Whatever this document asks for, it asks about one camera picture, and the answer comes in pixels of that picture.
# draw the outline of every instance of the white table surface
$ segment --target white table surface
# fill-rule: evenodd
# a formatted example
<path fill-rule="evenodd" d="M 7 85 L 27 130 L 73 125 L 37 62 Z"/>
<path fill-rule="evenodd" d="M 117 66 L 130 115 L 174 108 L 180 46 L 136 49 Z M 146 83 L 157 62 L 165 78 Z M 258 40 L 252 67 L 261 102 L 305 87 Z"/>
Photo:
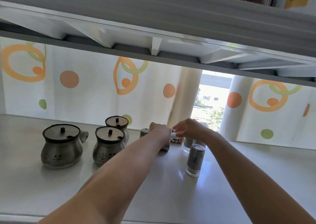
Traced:
<path fill-rule="evenodd" d="M 0 117 L 0 221 L 32 222 L 71 198 L 97 170 L 92 150 L 96 126 L 77 124 L 90 135 L 81 160 L 72 167 L 42 166 L 42 131 L 56 121 Z M 130 142 L 139 131 L 130 130 Z M 233 143 L 316 217 L 316 151 Z M 251 223 L 216 160 L 206 151 L 201 175 L 184 173 L 187 155 L 174 144 L 158 156 L 128 208 L 124 221 L 182 224 Z"/>

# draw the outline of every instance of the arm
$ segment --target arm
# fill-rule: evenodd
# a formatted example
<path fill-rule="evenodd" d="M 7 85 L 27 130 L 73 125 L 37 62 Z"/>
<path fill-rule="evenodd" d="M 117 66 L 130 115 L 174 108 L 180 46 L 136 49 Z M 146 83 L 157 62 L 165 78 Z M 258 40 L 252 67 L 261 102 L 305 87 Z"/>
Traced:
<path fill-rule="evenodd" d="M 181 121 L 173 129 L 178 137 L 200 140 L 208 146 L 252 223 L 316 223 L 272 178 L 220 134 L 193 119 Z"/>
<path fill-rule="evenodd" d="M 170 134 L 165 125 L 152 123 L 149 134 L 111 158 L 73 198 L 39 223 L 121 223 Z"/>

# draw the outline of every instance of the curtain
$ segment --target curtain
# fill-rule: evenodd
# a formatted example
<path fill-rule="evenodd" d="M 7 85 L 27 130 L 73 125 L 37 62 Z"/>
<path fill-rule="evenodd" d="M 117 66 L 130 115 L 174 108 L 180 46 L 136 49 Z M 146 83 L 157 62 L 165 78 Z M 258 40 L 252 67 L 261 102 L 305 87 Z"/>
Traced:
<path fill-rule="evenodd" d="M 0 45 L 13 115 L 97 125 L 120 115 L 132 129 L 172 125 L 190 117 L 201 77 L 196 69 L 10 38 Z"/>
<path fill-rule="evenodd" d="M 316 149 L 316 88 L 235 76 L 219 133 L 229 141 Z"/>

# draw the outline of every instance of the glass base of shaker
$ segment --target glass base of shaker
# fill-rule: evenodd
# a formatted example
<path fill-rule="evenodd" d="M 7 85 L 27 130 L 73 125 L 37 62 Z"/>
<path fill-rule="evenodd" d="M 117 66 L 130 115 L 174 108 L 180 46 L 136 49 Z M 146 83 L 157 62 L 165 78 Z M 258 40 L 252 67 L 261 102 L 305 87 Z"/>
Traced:
<path fill-rule="evenodd" d="M 200 175 L 200 171 L 192 170 L 189 167 L 185 170 L 185 172 L 186 174 L 188 174 L 190 177 L 193 177 L 193 178 L 197 178 Z"/>
<path fill-rule="evenodd" d="M 190 148 L 187 148 L 186 146 L 183 146 L 183 150 L 182 150 L 185 154 L 189 154 L 190 153 Z"/>

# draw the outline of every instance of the orange dot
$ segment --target orange dot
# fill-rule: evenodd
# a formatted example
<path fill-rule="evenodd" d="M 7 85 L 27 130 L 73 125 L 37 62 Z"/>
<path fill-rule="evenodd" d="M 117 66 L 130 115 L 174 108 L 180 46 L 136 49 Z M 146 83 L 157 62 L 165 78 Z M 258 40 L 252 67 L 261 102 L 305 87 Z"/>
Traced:
<path fill-rule="evenodd" d="M 267 104 L 271 107 L 277 105 L 278 103 L 279 103 L 279 100 L 275 98 L 270 98 L 267 100 Z"/>
<path fill-rule="evenodd" d="M 237 108 L 242 102 L 241 95 L 236 92 L 231 92 L 227 99 L 227 105 L 230 108 Z"/>
<path fill-rule="evenodd" d="M 122 80 L 122 86 L 128 87 L 131 84 L 131 81 L 128 78 L 123 78 Z"/>
<path fill-rule="evenodd" d="M 165 87 L 163 88 L 163 95 L 166 98 L 173 97 L 175 93 L 176 93 L 176 88 L 171 83 L 167 83 Z"/>
<path fill-rule="evenodd" d="M 60 82 L 64 87 L 74 88 L 79 84 L 79 76 L 74 71 L 64 71 L 60 74 Z"/>
<path fill-rule="evenodd" d="M 305 108 L 305 111 L 303 113 L 303 117 L 306 117 L 306 115 L 308 114 L 308 111 L 309 111 L 309 108 L 310 108 L 310 104 L 307 104 L 306 108 Z"/>
<path fill-rule="evenodd" d="M 43 73 L 43 69 L 42 69 L 41 67 L 38 67 L 38 66 L 34 67 L 34 68 L 32 69 L 32 71 L 33 71 L 33 73 L 36 74 L 36 75 L 41 75 L 41 74 Z"/>

